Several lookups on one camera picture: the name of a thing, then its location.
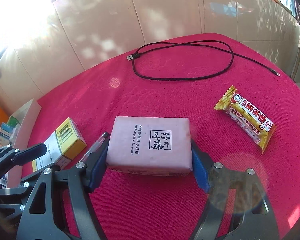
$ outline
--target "logo on tissue pack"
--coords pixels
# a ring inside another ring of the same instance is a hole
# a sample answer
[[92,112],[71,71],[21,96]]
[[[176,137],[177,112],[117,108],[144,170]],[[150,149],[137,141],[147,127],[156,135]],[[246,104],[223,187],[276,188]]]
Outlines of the logo on tissue pack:
[[149,150],[171,151],[171,131],[150,130]]

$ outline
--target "yellow snack wrapper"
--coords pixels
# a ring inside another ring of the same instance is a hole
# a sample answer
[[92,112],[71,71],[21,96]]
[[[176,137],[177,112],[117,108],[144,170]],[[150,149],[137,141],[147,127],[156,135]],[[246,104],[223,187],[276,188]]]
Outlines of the yellow snack wrapper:
[[261,147],[262,153],[265,151],[276,126],[264,113],[239,95],[234,86],[227,90],[214,109],[225,110]]

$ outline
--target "transparent pen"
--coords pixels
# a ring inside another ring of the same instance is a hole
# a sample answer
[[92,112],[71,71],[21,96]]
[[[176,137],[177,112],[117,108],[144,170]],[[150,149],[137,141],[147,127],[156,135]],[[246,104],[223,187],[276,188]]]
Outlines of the transparent pen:
[[98,148],[101,146],[101,144],[103,143],[103,141],[109,137],[110,134],[108,134],[107,132],[104,132],[95,142],[94,144],[92,144],[92,146],[89,148],[89,150],[83,155],[83,157],[81,158],[80,162],[86,162],[87,158],[89,157],[89,155],[93,152],[95,152],[96,150],[98,150]]

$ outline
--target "table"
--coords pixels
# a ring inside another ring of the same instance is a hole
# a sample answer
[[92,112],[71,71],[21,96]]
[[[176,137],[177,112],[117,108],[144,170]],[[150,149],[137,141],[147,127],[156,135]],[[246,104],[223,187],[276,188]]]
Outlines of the table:
[[[211,79],[151,81],[133,73],[131,62],[126,59],[131,53],[124,53],[39,99],[42,110],[29,146],[44,142],[67,117],[77,123],[88,146],[103,131],[111,132],[117,115],[187,117],[192,138],[214,161],[230,169],[253,168],[257,172],[283,237],[300,216],[300,89],[266,58],[226,36],[205,33],[172,41],[196,40],[227,42],[234,52],[274,68],[281,76],[235,57],[226,73]],[[215,49],[179,46],[148,53],[136,60],[136,67],[142,74],[157,77],[202,76],[224,68],[230,57]],[[263,155],[234,121],[223,111],[213,109],[231,85],[277,125]],[[23,176],[30,172],[31,165],[24,166]],[[109,240],[188,239],[207,199],[192,174],[165,178],[110,170],[90,197]],[[69,227],[76,234],[72,210],[65,199]],[[227,231],[229,218],[229,214],[225,215],[219,234]]]

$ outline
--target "pink tissue package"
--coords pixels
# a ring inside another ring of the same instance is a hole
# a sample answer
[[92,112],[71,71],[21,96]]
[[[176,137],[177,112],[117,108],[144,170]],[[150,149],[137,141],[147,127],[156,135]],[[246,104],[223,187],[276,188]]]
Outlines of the pink tissue package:
[[117,116],[106,163],[114,171],[185,176],[192,171],[189,119]]

